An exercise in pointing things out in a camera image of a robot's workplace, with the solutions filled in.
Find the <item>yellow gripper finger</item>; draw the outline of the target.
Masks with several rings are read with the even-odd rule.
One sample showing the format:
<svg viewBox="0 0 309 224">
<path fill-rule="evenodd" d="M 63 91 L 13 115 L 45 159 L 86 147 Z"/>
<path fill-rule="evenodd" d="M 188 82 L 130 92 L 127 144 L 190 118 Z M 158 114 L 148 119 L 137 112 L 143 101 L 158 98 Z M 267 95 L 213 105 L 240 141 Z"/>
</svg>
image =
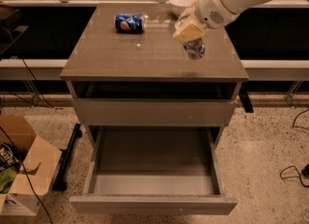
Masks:
<svg viewBox="0 0 309 224">
<path fill-rule="evenodd" d="M 182 20 L 184 18 L 187 18 L 188 16 L 191 16 L 195 11 L 197 1 L 194 1 L 188 8 L 186 8 L 182 14 L 179 16 L 179 20 Z"/>
<path fill-rule="evenodd" d="M 195 20 L 181 20 L 175 27 L 173 38 L 181 43 L 194 41 L 205 35 L 204 27 Z"/>
</svg>

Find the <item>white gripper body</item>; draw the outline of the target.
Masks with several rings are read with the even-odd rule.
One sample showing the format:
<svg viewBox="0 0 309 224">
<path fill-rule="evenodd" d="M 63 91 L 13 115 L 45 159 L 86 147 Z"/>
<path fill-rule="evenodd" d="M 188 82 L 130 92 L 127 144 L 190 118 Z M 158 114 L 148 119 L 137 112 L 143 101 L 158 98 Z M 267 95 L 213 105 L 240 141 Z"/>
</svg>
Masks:
<svg viewBox="0 0 309 224">
<path fill-rule="evenodd" d="M 229 11 L 222 0 L 197 0 L 194 15 L 209 29 L 223 28 L 239 17 Z"/>
</svg>

